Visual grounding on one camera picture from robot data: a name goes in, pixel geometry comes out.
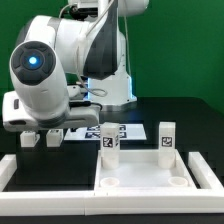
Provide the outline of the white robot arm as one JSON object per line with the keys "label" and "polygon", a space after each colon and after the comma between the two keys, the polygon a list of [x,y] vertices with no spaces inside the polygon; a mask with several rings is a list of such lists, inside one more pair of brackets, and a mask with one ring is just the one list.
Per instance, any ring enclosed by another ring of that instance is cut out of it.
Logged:
{"label": "white robot arm", "polygon": [[126,38],[118,18],[149,0],[68,0],[70,19],[39,15],[21,30],[9,60],[14,90],[3,97],[6,130],[96,126],[99,112],[134,103]]}

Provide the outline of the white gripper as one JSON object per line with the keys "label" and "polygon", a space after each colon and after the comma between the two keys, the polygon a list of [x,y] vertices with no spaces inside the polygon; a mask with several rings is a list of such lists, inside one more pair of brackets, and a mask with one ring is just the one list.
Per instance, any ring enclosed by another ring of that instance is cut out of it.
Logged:
{"label": "white gripper", "polygon": [[2,103],[3,127],[10,132],[68,129],[97,126],[99,107],[71,108],[65,120],[37,121],[29,115],[15,91],[4,94]]}

